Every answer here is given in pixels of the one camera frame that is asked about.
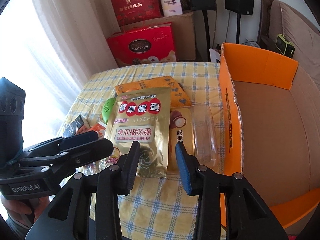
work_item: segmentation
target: orange towel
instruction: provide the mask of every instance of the orange towel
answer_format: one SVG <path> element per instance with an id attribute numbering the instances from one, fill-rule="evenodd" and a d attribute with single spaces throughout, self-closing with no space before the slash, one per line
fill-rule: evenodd
<path id="1" fill-rule="evenodd" d="M 171 87 L 171 107 L 191 106 L 191 101 L 179 83 L 171 76 L 140 80 L 115 87 L 119 95 L 129 89 L 145 89 L 153 87 Z"/>

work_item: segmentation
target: brown cardboard box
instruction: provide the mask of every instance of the brown cardboard box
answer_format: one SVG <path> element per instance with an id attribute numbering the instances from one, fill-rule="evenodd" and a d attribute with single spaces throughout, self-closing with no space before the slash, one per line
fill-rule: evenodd
<path id="1" fill-rule="evenodd" d="M 184 13 L 171 17 L 156 18 L 121 26 L 121 30 L 128 31 L 133 28 L 143 26 L 158 25 L 172 22 L 173 39 L 176 47 L 176 56 L 178 60 L 196 59 L 196 40 L 193 25 L 193 12 Z"/>
<path id="2" fill-rule="evenodd" d="M 297 61 L 229 43 L 222 47 L 219 81 L 224 172 L 242 172 L 287 228 L 320 200 L 320 92 Z"/>

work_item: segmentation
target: blue gripper pad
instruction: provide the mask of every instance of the blue gripper pad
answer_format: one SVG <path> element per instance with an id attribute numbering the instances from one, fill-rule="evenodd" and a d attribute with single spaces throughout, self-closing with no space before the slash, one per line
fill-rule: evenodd
<path id="1" fill-rule="evenodd" d="M 176 159 L 179 168 L 180 177 L 182 180 L 183 189 L 187 195 L 191 194 L 191 182 L 190 182 L 190 172 L 187 168 L 186 161 L 183 157 L 182 150 L 179 144 L 176 144 Z"/>

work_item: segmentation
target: yellow checkered cloth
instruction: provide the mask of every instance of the yellow checkered cloth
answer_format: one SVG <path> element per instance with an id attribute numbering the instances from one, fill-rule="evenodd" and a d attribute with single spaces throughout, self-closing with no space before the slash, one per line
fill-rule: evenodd
<path id="1" fill-rule="evenodd" d="M 92 126 L 100 120 L 105 101 L 115 96 L 114 87 L 123 83 L 159 76 L 172 76 L 191 99 L 192 104 L 210 107 L 217 136 L 219 168 L 224 155 L 224 121 L 218 82 L 219 64 L 177 62 L 137 65 L 97 73 L 84 86 L 72 105 L 59 134 L 81 114 Z M 94 219 L 95 196 L 90 217 Z M 118 196 L 123 236 L 132 240 L 192 240 L 197 200 L 183 190 L 178 175 L 166 179 L 136 177 L 128 196 Z M 225 231 L 221 230 L 221 239 Z"/>

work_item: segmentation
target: metal rivet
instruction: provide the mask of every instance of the metal rivet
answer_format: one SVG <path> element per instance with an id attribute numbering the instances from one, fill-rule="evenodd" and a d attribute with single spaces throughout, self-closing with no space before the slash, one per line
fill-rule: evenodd
<path id="1" fill-rule="evenodd" d="M 75 175 L 73 175 L 73 177 L 74 177 L 75 179 L 81 179 L 81 178 L 82 178 L 82 173 L 81 173 L 81 172 L 78 172 L 78 173 L 76 173 Z"/>
<path id="2" fill-rule="evenodd" d="M 109 169 L 110 169 L 111 171 L 116 171 L 116 170 L 119 169 L 119 166 L 118 166 L 117 164 L 113 164 L 113 165 L 111 165 L 111 166 L 109 167 Z"/>
<path id="3" fill-rule="evenodd" d="M 235 176 L 236 179 L 242 179 L 243 178 L 243 175 L 241 173 L 239 173 L 239 172 L 236 172 L 234 174 L 234 176 Z"/>
<path id="4" fill-rule="evenodd" d="M 50 169 L 50 167 L 44 167 L 41 169 L 41 172 L 45 172 L 45 171 L 48 171 Z"/>
<path id="5" fill-rule="evenodd" d="M 206 171 L 206 170 L 207 170 L 206 166 L 204 166 L 204 165 L 198 166 L 198 171 Z"/>

